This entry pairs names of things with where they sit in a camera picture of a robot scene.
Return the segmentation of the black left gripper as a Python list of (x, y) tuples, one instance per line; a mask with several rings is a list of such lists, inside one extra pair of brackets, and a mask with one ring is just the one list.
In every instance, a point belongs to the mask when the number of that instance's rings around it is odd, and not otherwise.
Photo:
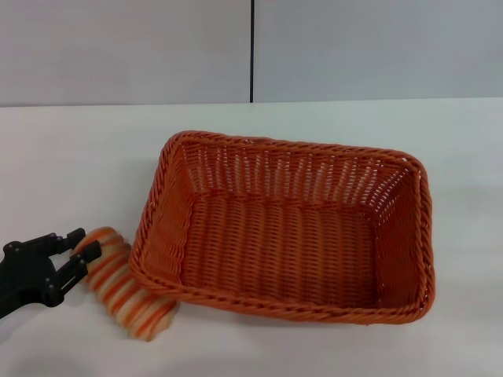
[(78, 228), (66, 237), (56, 233), (33, 240), (12, 241), (3, 247), (1, 261), (1, 317), (19, 308), (39, 303), (55, 307), (88, 274), (88, 265), (101, 256), (98, 241), (74, 250), (69, 261), (56, 271), (50, 257), (73, 250), (85, 237)]

